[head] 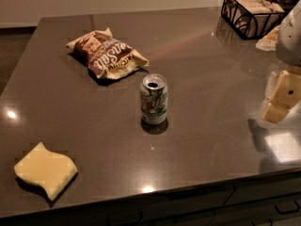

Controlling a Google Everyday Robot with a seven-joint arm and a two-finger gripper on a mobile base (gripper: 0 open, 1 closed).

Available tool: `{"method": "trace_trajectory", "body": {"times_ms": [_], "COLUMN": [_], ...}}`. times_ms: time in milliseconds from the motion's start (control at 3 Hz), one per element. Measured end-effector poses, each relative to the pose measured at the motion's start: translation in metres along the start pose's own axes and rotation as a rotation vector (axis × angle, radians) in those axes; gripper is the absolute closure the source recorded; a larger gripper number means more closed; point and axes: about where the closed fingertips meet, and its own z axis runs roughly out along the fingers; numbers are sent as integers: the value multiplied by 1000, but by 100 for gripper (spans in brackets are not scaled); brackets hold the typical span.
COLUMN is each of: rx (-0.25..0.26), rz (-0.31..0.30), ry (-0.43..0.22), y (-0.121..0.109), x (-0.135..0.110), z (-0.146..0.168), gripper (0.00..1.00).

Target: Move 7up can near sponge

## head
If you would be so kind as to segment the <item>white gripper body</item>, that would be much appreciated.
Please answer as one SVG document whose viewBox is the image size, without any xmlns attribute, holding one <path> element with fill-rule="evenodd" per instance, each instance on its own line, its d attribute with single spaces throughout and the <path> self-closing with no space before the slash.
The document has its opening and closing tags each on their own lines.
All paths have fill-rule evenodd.
<svg viewBox="0 0 301 226">
<path fill-rule="evenodd" d="M 301 0 L 281 22 L 276 50 L 283 62 L 301 66 Z"/>
</svg>

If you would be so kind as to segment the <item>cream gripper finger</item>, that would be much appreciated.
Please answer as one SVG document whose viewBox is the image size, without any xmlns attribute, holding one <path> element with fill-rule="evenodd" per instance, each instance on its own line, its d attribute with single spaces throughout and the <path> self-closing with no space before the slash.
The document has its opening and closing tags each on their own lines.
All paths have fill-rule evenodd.
<svg viewBox="0 0 301 226">
<path fill-rule="evenodd" d="M 267 82 L 261 118 L 271 123 L 283 121 L 291 109 L 301 101 L 301 73 L 299 69 L 272 72 Z"/>
</svg>

